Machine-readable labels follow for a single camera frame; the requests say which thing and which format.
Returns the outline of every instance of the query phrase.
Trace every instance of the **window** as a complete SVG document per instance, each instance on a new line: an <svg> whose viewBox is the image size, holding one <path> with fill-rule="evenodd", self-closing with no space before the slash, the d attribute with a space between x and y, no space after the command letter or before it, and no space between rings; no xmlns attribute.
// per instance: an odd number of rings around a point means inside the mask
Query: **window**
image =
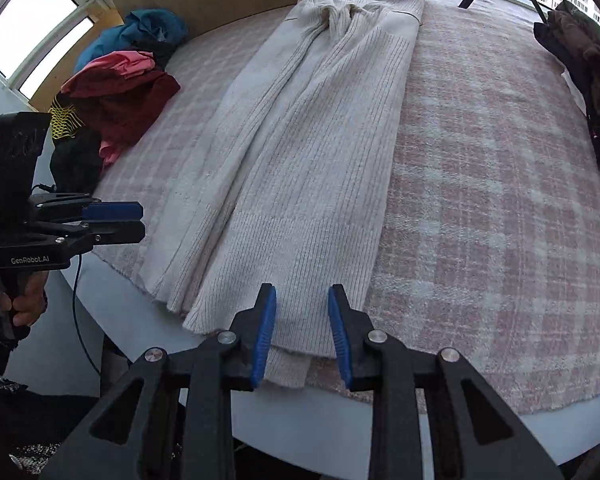
<svg viewBox="0 0 600 480"><path fill-rule="evenodd" d="M5 78L76 8L72 0L11 0L0 14L0 72Z"/></svg>
<svg viewBox="0 0 600 480"><path fill-rule="evenodd" d="M34 71L27 77L26 81L20 87L20 92L31 99L33 94L36 93L38 87L45 80L46 76L53 70L53 68L62 59L62 56L69 52L69 49L74 46L84 34L93 27L93 22L89 18L83 19L78 25L76 25L71 32L69 32L62 40L56 43L56 46L51 49L44 59L38 63Z"/></svg>

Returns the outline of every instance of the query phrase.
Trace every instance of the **red clothing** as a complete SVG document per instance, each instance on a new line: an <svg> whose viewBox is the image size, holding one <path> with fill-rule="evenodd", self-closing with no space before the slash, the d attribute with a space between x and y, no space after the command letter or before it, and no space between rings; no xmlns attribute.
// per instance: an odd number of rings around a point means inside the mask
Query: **red clothing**
<svg viewBox="0 0 600 480"><path fill-rule="evenodd" d="M73 87L72 81L74 79L80 77L85 70L92 70L96 67L110 68L126 78L135 77L155 67L154 54L151 52L138 52L137 50L118 50L106 56L101 56L91 61L80 72L64 83L60 91L63 94L69 92Z"/></svg>
<svg viewBox="0 0 600 480"><path fill-rule="evenodd" d="M122 152L154 124L167 101L180 90L169 74L153 70L125 78L107 68L92 68L71 80L66 92L87 126Z"/></svg>

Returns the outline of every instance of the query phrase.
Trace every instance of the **white knit sweater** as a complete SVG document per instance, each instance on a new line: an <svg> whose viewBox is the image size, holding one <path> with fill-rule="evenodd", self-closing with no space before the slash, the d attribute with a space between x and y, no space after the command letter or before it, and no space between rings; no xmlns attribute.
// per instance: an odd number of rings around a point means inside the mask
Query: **white knit sweater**
<svg viewBox="0 0 600 480"><path fill-rule="evenodd" d="M423 7L299 0L222 99L149 246L144 286L195 332L276 286L280 384L304 383L307 355L334 355L329 286L363 306Z"/></svg>

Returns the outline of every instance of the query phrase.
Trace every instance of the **person's arm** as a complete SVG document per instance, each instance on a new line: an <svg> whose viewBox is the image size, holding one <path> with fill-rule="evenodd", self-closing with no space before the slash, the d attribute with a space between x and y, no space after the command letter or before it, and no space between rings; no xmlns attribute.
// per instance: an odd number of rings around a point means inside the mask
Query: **person's arm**
<svg viewBox="0 0 600 480"><path fill-rule="evenodd" d="M0 375L4 373L9 354L18 345L8 312L11 307L18 311L13 317L13 323L17 326L34 324L46 310L44 286L47 278L46 271L33 273L27 280L24 294L15 298L13 304L0 284Z"/></svg>

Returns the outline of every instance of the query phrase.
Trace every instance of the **black cable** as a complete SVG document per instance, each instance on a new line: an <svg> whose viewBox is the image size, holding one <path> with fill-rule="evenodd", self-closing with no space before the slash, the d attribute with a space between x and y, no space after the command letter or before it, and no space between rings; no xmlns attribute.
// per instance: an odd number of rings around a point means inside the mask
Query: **black cable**
<svg viewBox="0 0 600 480"><path fill-rule="evenodd" d="M82 346L82 350L84 351L84 354L87 356L87 359L89 360L89 364L96 371L96 373L98 375L100 375L100 370L98 370L98 367L93 363L93 359L91 359L91 356L89 355L89 351L87 350L87 347L84 345L84 341L82 340L82 335L80 334L80 327L78 326L78 317L76 316L76 313L75 313L75 291L78 288L78 277L80 276L81 268L82 268L82 255L79 254L78 255L78 270L75 273L74 293L71 298L71 308L74 311L75 331L78 335L78 339L80 340L80 345Z"/></svg>
<svg viewBox="0 0 600 480"><path fill-rule="evenodd" d="M37 188L40 188L42 191L46 191L48 193L56 192L56 186L45 186L44 184L36 184L31 188L31 192L33 193Z"/></svg>

